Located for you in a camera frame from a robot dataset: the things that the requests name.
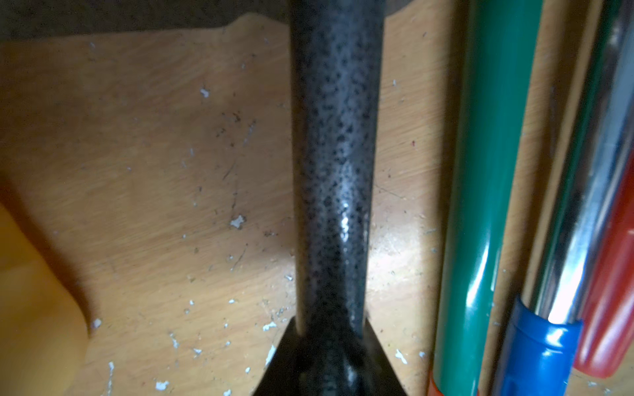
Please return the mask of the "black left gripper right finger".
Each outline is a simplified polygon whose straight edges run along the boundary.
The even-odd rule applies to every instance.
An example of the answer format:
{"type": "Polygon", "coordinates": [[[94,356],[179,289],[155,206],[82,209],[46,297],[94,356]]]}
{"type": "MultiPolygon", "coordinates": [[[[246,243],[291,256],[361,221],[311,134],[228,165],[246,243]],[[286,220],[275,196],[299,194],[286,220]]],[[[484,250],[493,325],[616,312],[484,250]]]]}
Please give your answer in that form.
{"type": "Polygon", "coordinates": [[[363,328],[363,346],[365,353],[361,371],[362,395],[406,396],[368,319],[365,320],[363,328]]]}

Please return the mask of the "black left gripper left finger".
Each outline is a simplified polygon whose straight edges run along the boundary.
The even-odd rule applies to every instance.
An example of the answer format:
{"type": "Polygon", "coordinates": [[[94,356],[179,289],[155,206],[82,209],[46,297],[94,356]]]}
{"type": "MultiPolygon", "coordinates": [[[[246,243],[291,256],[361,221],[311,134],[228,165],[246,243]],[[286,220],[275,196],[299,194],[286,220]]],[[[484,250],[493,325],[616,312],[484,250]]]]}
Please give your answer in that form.
{"type": "Polygon", "coordinates": [[[304,381],[306,352],[305,338],[298,333],[297,318],[293,317],[254,395],[307,395],[304,381]]]}

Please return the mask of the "yellow plastic storage tray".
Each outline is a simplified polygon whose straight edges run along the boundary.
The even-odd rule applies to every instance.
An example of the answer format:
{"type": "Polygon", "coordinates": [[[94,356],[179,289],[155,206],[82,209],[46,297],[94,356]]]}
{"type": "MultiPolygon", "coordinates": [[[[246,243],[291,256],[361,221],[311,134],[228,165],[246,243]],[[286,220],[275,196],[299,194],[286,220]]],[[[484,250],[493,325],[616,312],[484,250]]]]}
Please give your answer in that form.
{"type": "Polygon", "coordinates": [[[1,209],[1,393],[65,394],[87,348],[76,299],[1,209]]]}

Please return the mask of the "black hoe red grip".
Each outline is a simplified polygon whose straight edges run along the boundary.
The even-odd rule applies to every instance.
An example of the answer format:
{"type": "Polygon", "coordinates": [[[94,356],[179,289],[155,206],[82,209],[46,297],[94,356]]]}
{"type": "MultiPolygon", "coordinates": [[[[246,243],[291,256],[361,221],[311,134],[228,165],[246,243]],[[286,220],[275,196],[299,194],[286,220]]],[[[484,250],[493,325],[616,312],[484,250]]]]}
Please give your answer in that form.
{"type": "Polygon", "coordinates": [[[293,1],[299,391],[370,395],[363,341],[383,1],[293,1]]]}

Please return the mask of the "green hoe red grip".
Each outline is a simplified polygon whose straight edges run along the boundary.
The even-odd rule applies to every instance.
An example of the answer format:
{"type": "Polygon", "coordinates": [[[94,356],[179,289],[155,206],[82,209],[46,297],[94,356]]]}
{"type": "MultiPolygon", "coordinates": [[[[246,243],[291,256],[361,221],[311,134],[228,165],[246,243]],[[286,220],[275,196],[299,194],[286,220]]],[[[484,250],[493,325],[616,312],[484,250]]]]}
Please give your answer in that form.
{"type": "Polygon", "coordinates": [[[469,4],[431,395],[478,394],[542,9],[469,4]]]}

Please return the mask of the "dark hoe red grip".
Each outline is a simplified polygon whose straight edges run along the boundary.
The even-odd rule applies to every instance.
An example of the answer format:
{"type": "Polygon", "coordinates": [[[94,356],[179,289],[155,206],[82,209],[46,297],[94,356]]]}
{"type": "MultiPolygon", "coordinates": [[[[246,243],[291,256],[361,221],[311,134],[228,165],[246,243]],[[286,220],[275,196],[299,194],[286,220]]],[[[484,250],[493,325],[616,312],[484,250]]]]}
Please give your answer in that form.
{"type": "Polygon", "coordinates": [[[633,160],[617,192],[583,313],[574,368],[609,378],[633,341],[633,160]]]}

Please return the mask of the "steel hoe blue grip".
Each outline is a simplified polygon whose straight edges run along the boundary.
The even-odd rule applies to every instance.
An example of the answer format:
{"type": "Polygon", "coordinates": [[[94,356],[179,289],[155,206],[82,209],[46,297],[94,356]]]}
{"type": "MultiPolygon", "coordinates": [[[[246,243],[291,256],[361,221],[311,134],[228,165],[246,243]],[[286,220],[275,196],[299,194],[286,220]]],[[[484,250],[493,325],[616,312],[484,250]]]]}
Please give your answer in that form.
{"type": "Polygon", "coordinates": [[[633,4],[604,3],[544,249],[517,299],[495,395],[563,395],[601,239],[633,147],[633,4]]]}

